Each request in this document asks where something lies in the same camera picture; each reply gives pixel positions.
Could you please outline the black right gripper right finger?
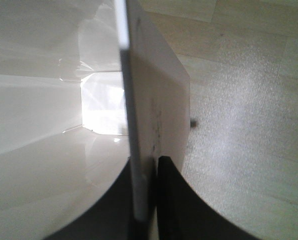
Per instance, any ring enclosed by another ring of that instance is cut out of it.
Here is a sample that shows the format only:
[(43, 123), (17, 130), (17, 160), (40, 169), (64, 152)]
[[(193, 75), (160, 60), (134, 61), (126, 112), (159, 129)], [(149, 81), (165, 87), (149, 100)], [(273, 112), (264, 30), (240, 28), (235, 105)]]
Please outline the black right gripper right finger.
[(158, 160), (157, 224), (161, 240), (253, 240), (189, 186), (168, 156)]

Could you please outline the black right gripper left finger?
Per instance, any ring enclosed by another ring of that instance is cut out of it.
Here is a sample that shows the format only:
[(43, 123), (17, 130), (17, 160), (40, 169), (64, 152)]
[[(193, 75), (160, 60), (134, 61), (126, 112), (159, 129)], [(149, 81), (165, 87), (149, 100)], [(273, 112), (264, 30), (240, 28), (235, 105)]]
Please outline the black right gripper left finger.
[(130, 162), (108, 191), (84, 214), (47, 240), (134, 240)]

